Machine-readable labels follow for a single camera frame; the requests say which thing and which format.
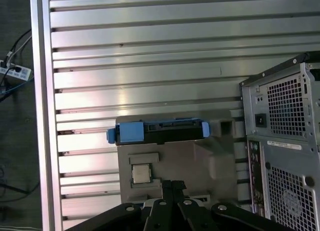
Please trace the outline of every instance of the slotted aluminum surface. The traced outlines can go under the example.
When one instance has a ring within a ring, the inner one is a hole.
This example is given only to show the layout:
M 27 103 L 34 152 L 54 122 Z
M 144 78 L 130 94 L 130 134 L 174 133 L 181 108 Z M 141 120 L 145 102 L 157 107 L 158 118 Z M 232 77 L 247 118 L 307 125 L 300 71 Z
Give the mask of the slotted aluminum surface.
M 243 160 L 239 82 L 319 50 L 319 2 L 31 0 L 43 229 L 120 203 L 105 135 L 118 116 L 231 110 Z M 246 163 L 237 171 L 248 178 Z

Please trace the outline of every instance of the computer tower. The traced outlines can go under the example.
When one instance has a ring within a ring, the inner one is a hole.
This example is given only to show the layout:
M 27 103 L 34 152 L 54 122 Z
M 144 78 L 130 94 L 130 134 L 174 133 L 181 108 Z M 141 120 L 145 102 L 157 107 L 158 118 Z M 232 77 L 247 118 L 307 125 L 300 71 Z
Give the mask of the computer tower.
M 294 230 L 320 230 L 320 52 L 240 83 L 252 210 Z

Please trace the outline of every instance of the blue cable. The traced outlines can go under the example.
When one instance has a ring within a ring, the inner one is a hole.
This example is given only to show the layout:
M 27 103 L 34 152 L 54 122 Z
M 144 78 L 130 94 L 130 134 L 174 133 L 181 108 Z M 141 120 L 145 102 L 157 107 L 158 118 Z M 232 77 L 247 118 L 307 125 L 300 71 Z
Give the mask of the blue cable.
M 35 77 L 30 78 L 28 81 L 25 81 L 25 82 L 23 82 L 23 83 L 15 86 L 15 87 L 9 89 L 9 90 L 6 90 L 6 91 L 3 92 L 2 94 L 5 95 L 5 94 L 7 94 L 7 93 L 10 93 L 10 92 L 12 92 L 13 90 L 16 90 L 16 89 L 22 87 L 22 86 L 25 85 L 26 83 L 29 83 L 29 82 L 30 82 L 31 80 L 33 80 L 34 78 L 35 78 Z

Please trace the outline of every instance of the white power strip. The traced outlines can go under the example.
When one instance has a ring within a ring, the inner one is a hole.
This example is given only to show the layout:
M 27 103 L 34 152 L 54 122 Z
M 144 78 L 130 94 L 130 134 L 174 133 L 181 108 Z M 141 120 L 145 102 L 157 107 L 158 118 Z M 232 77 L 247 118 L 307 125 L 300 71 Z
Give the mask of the white power strip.
M 7 68 L 5 67 L 0 67 L 0 74 L 5 74 L 8 70 L 9 67 L 19 67 L 21 68 L 20 72 L 16 72 L 13 69 L 10 69 L 9 72 L 6 74 L 7 76 L 11 76 L 20 80 L 24 80 L 24 81 L 28 81 L 29 80 L 29 76 L 31 74 L 31 69 L 27 68 L 27 67 L 22 67 L 19 65 L 15 65 L 13 63 L 8 63 L 7 64 Z

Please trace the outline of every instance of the perforated metal mesh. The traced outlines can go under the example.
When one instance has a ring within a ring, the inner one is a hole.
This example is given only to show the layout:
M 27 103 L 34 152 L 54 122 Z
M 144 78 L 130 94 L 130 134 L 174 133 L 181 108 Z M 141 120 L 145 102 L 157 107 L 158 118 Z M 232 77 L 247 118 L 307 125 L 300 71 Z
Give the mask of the perforated metal mesh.
M 316 230 L 313 195 L 301 177 L 271 167 L 268 183 L 271 212 L 278 223 L 294 230 Z
M 297 79 L 268 87 L 270 128 L 273 134 L 303 136 L 306 131 L 301 84 Z

